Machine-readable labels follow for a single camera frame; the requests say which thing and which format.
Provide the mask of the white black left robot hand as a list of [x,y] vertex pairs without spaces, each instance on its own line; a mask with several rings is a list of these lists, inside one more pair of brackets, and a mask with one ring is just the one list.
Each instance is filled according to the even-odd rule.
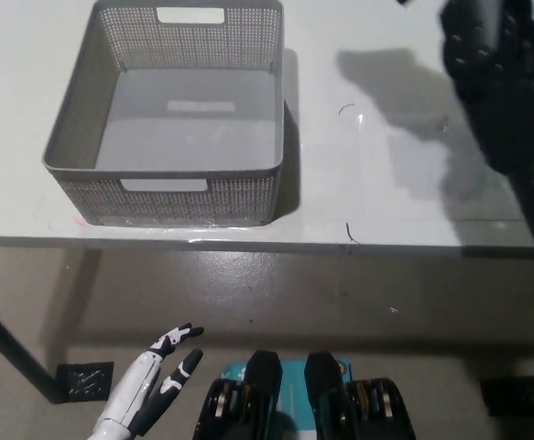
[[196,348],[161,383],[154,386],[164,359],[183,341],[200,336],[201,326],[177,326],[155,341],[130,365],[116,384],[93,428],[92,439],[134,439],[144,436],[180,394],[199,365],[203,352]]

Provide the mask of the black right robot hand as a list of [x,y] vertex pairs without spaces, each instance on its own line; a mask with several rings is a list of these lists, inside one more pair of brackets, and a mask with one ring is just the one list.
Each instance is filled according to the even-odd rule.
[[442,62],[487,164],[511,174],[534,160],[534,6],[448,1]]

